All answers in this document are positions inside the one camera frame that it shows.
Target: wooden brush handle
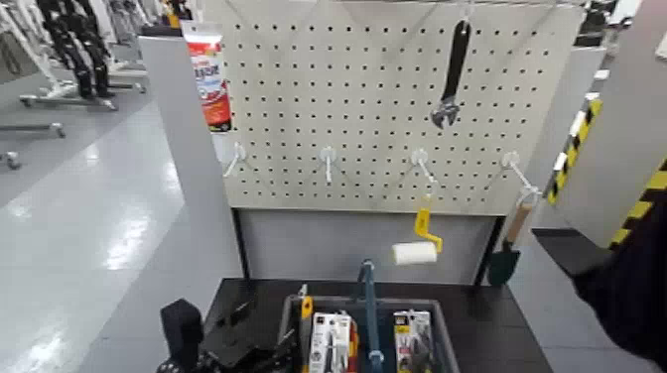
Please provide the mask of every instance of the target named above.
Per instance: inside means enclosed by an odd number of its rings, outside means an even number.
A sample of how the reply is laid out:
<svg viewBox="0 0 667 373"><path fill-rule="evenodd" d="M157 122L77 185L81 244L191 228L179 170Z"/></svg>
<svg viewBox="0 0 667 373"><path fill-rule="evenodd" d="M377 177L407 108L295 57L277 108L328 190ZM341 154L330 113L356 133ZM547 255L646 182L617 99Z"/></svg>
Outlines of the wooden brush handle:
<svg viewBox="0 0 667 373"><path fill-rule="evenodd" d="M519 235L521 227L523 226L523 223L526 221L526 217L528 217L528 214L532 209L533 209L532 204L521 203L519 208L517 208L516 210L516 214L514 215L512 224L509 226L509 230L507 230L505 241L509 243L514 243L514 241L516 241L516 236Z"/></svg>

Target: mannequin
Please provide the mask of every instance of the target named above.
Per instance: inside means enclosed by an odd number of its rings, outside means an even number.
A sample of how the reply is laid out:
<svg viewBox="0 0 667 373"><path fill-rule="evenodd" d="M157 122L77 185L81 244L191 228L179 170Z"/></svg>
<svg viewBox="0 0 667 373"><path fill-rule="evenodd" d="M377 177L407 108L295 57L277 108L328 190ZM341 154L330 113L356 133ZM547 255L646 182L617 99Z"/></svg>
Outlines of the mannequin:
<svg viewBox="0 0 667 373"><path fill-rule="evenodd" d="M78 83L78 94L82 98L94 97L90 81L90 69L85 64L70 33L74 33L83 48L90 55L95 77L95 91L98 97L108 98L109 73L104 56L109 52L99 36L97 18L88 0L76 0L85 15L76 12L73 0L37 0L44 16L44 27L54 41L54 47L66 68L73 69Z"/></svg>

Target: product label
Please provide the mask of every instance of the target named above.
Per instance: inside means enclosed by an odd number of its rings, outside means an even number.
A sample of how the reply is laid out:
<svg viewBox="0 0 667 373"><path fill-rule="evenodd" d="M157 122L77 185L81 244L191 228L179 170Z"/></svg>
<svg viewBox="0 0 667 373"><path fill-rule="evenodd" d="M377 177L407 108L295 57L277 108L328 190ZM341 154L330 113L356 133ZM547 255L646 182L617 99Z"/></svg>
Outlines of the product label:
<svg viewBox="0 0 667 373"><path fill-rule="evenodd" d="M394 313L397 373L432 373L435 370L431 314L427 311Z"/></svg>
<svg viewBox="0 0 667 373"><path fill-rule="evenodd" d="M188 42L200 92L203 116L211 132L231 129L227 83L223 74L220 43Z"/></svg>
<svg viewBox="0 0 667 373"><path fill-rule="evenodd" d="M315 313L309 373L356 372L355 326L352 317L338 313Z"/></svg>

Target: yellow paint roller handle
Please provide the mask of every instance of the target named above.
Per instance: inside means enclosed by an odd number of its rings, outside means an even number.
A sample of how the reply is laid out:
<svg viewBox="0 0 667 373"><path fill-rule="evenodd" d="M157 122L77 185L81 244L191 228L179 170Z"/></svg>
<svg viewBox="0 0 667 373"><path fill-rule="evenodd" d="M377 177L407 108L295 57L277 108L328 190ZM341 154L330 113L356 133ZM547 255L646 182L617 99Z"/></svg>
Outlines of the yellow paint roller handle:
<svg viewBox="0 0 667 373"><path fill-rule="evenodd" d="M417 218L415 219L415 234L435 243L436 250L440 254L443 251L443 239L429 233L430 215L431 210L429 208L422 207L419 209Z"/></svg>

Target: black tool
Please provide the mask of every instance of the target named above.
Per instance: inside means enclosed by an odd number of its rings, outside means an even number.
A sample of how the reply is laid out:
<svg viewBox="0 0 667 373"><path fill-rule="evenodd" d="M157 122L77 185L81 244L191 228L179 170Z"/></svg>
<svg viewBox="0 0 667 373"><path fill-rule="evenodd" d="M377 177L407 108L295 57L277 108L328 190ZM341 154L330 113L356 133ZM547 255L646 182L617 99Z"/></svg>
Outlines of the black tool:
<svg viewBox="0 0 667 373"><path fill-rule="evenodd" d="M329 332L329 335L327 336L327 355L325 358L325 371L334 372L333 365L334 365L334 335L331 332Z"/></svg>
<svg viewBox="0 0 667 373"><path fill-rule="evenodd" d="M445 82L445 91L440 98L438 107L431 112L431 120L438 128L443 128L443 121L447 118L450 126L457 120L459 107L456 105L457 89L461 80L461 72L466 60L467 44L470 41L470 23L460 21L454 28L452 50L450 51L450 66Z"/></svg>
<svg viewBox="0 0 667 373"><path fill-rule="evenodd" d="M233 334L237 323L249 318L251 302L243 303L221 318L203 343L200 311L180 299L160 310L170 357L158 373L269 373L280 371L297 356L297 333L289 330L272 348L234 337L233 344L220 343L215 334Z"/></svg>
<svg viewBox="0 0 667 373"><path fill-rule="evenodd" d="M497 253L491 254L491 260L488 264L488 273L486 278L493 286L505 285L516 270L516 264L519 261L520 251L512 250L514 242L521 231L526 217L533 206L531 204L521 204L514 215L514 220L509 226L507 236L502 240L502 248Z"/></svg>

